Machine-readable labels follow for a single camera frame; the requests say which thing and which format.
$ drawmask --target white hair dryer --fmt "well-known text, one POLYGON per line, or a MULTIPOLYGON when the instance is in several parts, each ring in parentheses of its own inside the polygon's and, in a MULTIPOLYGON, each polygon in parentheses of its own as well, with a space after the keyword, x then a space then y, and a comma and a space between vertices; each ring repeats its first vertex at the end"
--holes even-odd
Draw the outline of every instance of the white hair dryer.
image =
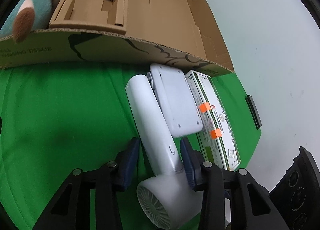
POLYGON ((147 77, 132 77, 126 92, 155 174, 139 183, 139 203, 157 227, 178 229, 201 211, 203 192, 194 192, 188 185, 183 163, 147 77))

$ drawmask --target orange sticker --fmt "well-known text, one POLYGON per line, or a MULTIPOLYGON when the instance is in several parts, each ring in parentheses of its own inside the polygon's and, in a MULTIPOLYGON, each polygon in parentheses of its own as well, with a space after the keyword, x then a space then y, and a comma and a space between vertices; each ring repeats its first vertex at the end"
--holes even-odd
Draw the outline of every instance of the orange sticker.
POLYGON ((210 103, 206 102, 206 103, 201 104, 199 106, 199 110, 200 110, 200 112, 206 112, 206 111, 211 110, 210 103))
POLYGON ((216 138, 219 138, 219 137, 222 136, 220 129, 212 130, 212 131, 210 132, 210 134, 211 134, 211 138, 212 138, 212 139, 216 139, 216 138))

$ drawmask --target camera lens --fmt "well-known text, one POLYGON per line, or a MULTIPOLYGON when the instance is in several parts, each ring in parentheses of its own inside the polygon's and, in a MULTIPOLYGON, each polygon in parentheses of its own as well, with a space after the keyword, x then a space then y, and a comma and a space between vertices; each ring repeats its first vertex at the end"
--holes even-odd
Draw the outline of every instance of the camera lens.
POLYGON ((289 178, 289 186, 294 187, 299 179, 299 173, 295 170, 289 178))
POLYGON ((307 221, 307 215, 305 213, 301 213, 293 222, 293 230, 301 230, 307 221))
POLYGON ((298 210, 304 204, 306 199, 306 191, 303 187, 298 188, 291 198, 291 209, 298 210))

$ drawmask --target green cloth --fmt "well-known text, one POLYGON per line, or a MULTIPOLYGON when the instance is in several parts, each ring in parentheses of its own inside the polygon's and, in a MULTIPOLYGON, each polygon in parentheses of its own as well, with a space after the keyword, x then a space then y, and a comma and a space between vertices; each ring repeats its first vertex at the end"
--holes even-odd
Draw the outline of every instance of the green cloth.
MULTIPOLYGON (((50 63, 0 71, 0 201, 19 230, 31 230, 74 168, 99 168, 138 133, 125 93, 148 67, 109 63, 50 63)), ((235 74, 214 79, 245 167, 257 145, 245 92, 235 74)), ((189 137, 199 149, 195 135, 189 137)), ((150 230, 136 197, 152 175, 140 149, 132 185, 118 193, 124 230, 150 230)), ((199 216, 181 229, 196 230, 199 216)))

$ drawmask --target screw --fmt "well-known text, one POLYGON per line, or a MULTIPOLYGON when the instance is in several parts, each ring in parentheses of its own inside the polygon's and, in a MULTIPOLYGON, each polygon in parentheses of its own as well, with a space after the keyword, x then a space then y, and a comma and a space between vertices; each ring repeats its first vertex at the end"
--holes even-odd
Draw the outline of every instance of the screw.
POLYGON ((108 166, 109 168, 114 168, 115 166, 117 166, 117 163, 116 163, 115 161, 109 161, 109 162, 107 163, 107 166, 108 166))
POLYGON ((73 176, 79 176, 81 174, 81 169, 74 169, 72 171, 73 176))
POLYGON ((246 169, 239 169, 238 171, 239 171, 239 174, 243 176, 248 174, 248 171, 246 169))
POLYGON ((203 166, 205 166, 206 168, 210 168, 212 166, 212 163, 210 161, 204 161, 203 166))

